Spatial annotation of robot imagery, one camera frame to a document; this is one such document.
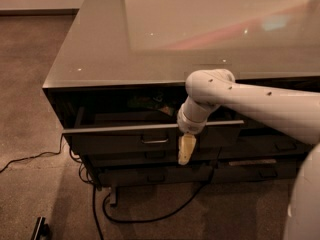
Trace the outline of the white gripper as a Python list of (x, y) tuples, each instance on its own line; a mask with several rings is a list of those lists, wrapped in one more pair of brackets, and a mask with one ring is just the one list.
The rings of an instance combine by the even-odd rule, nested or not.
[(208, 111), (203, 107), (183, 103), (177, 114), (178, 128), (183, 136), (178, 141), (178, 164), (186, 165), (192, 156), (196, 146), (196, 138), (194, 135), (199, 134), (208, 119)]

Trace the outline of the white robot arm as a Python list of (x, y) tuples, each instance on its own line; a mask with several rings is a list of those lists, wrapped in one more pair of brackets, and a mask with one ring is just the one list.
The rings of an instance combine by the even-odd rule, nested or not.
[(312, 146), (295, 180), (283, 240), (320, 240), (320, 94), (239, 84), (226, 69), (198, 70), (185, 82), (177, 114), (181, 132), (199, 134), (225, 106)]

